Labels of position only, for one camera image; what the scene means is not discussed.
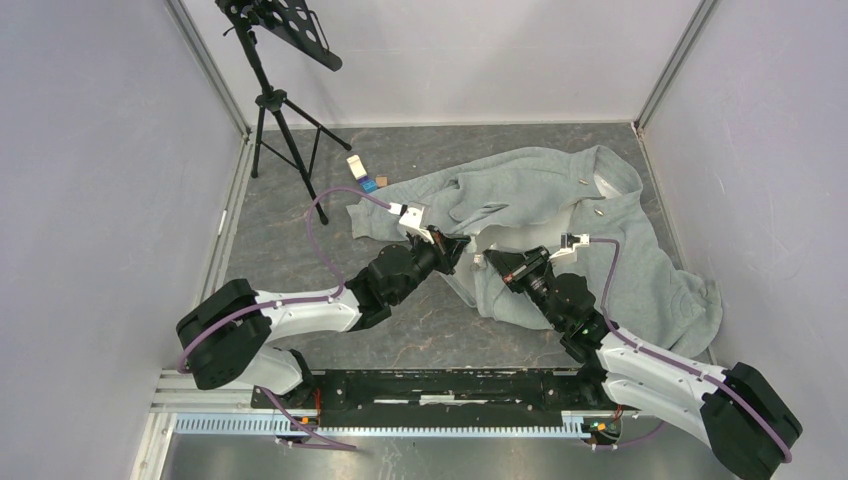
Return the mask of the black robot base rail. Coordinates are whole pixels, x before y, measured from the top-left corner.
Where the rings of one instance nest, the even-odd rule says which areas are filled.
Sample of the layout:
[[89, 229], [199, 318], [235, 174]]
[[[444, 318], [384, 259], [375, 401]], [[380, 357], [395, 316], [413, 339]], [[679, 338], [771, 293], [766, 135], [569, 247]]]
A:
[[278, 401], [321, 427], [553, 427], [617, 408], [592, 375], [550, 368], [325, 370]]

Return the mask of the grey zip-up jacket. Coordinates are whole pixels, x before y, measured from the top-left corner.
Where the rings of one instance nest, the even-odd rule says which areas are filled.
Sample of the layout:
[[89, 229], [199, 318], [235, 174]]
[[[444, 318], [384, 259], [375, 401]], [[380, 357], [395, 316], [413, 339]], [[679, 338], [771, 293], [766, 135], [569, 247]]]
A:
[[637, 171], [607, 147], [525, 147], [392, 184], [347, 211], [354, 237], [401, 241], [387, 204], [426, 205], [429, 223], [474, 237], [469, 254], [505, 247], [515, 236], [555, 249], [563, 233], [588, 234], [591, 245], [564, 271], [583, 276], [619, 326], [695, 357], [718, 333], [720, 291], [673, 265], [641, 206], [642, 192]]

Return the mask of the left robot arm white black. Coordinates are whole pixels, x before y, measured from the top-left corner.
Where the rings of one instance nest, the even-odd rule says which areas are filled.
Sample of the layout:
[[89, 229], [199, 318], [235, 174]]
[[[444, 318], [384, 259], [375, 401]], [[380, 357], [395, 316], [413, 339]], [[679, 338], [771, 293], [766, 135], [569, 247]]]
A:
[[272, 342], [372, 328], [432, 273], [453, 274], [470, 237], [427, 231], [430, 240], [411, 235], [406, 245], [383, 248], [339, 290], [273, 293], [245, 279], [225, 283], [177, 323], [179, 372], [191, 375], [200, 390], [240, 381], [269, 389], [290, 407], [306, 405], [314, 381], [305, 359]]

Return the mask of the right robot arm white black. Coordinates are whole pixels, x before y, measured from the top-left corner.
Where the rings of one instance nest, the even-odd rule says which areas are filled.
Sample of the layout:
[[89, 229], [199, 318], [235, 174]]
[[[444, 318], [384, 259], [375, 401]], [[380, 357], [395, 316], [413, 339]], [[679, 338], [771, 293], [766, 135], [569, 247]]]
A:
[[588, 367], [577, 382], [591, 408], [633, 407], [701, 441], [741, 479], [769, 479], [792, 460], [803, 427], [755, 367], [707, 364], [650, 344], [613, 322], [587, 280], [555, 274], [545, 247], [487, 249], [486, 261], [561, 333], [566, 352]]

